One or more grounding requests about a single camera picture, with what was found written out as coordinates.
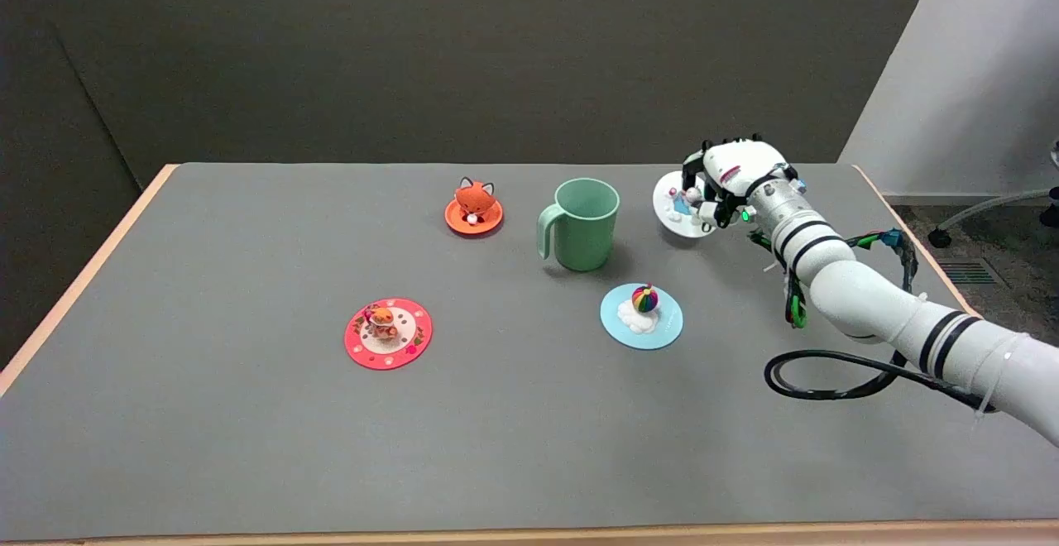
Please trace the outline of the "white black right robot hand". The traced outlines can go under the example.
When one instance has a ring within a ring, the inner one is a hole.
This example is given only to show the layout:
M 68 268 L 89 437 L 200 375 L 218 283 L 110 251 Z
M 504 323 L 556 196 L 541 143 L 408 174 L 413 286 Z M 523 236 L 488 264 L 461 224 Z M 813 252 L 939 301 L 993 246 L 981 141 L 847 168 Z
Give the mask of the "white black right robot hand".
M 771 180 L 797 180 L 798 172 L 760 134 L 706 139 L 681 166 L 681 192 L 693 221 L 704 233 L 729 226 L 736 210 Z

